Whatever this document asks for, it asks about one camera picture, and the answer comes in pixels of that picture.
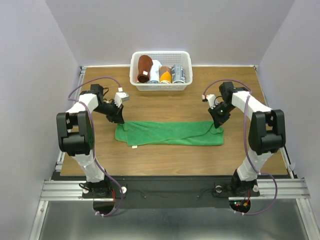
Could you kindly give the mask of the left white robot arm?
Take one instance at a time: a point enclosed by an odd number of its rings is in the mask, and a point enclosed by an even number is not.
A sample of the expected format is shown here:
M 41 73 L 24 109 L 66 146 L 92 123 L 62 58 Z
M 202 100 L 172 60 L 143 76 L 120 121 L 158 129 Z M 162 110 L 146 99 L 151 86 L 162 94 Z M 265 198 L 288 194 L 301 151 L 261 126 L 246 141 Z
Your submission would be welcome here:
M 56 116 L 58 145 L 62 152 L 72 157 L 83 170 L 86 182 L 79 186 L 88 198 L 104 198 L 114 195 L 111 178 L 98 163 L 95 154 L 95 131 L 92 112 L 105 115 L 114 124 L 124 124 L 124 102 L 129 100 L 128 93 L 118 88 L 110 101 L 104 99 L 106 88 L 92 84 L 90 90 L 82 91 L 78 99 L 70 98 L 74 105 L 66 112 Z

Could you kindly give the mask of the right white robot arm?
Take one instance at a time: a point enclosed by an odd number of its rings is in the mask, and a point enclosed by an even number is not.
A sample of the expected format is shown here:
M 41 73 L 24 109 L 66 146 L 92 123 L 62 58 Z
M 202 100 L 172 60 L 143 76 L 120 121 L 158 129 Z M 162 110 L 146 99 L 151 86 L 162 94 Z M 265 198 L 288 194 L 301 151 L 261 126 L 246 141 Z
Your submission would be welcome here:
M 257 178 L 267 160 L 286 144 L 285 114 L 280 109 L 272 109 L 252 95 L 252 90 L 241 84 L 234 86 L 235 80 L 219 80 L 217 101 L 213 94 L 202 94 L 202 101 L 209 105 L 214 127 L 221 127 L 231 116 L 231 111 L 239 109 L 244 114 L 243 144 L 245 159 L 235 170 L 229 189 L 235 196 L 247 192 L 257 192 Z

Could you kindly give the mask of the green towel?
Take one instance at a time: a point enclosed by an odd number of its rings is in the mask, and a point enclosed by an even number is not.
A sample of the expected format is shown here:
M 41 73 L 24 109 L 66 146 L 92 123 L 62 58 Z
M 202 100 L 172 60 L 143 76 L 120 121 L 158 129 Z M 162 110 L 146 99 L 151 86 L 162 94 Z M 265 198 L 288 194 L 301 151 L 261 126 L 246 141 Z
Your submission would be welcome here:
M 142 145 L 203 147 L 221 146 L 225 142 L 224 129 L 215 128 L 212 121 L 127 121 L 117 125 L 114 137 L 130 147 Z

